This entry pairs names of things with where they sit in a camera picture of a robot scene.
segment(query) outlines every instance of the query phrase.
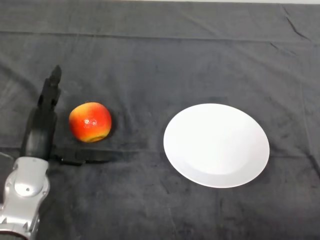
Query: apple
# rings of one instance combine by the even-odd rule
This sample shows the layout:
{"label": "apple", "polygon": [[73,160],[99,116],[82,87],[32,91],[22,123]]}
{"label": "apple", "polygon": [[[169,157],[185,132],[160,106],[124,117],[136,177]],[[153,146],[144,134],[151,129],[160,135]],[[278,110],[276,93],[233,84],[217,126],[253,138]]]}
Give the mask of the apple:
{"label": "apple", "polygon": [[77,106],[69,115],[70,130],[80,141],[92,143],[104,139],[111,130],[111,115],[98,102]]}

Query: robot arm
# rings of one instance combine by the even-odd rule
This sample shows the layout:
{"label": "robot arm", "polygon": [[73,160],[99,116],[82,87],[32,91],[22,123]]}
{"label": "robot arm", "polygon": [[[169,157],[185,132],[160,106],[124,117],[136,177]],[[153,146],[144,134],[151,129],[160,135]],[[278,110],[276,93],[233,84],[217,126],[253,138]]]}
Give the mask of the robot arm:
{"label": "robot arm", "polygon": [[50,184],[46,176],[60,96],[61,69],[56,66],[44,82],[37,107],[29,115],[20,157],[6,179],[0,209],[0,240],[34,240],[39,225],[39,207]]}

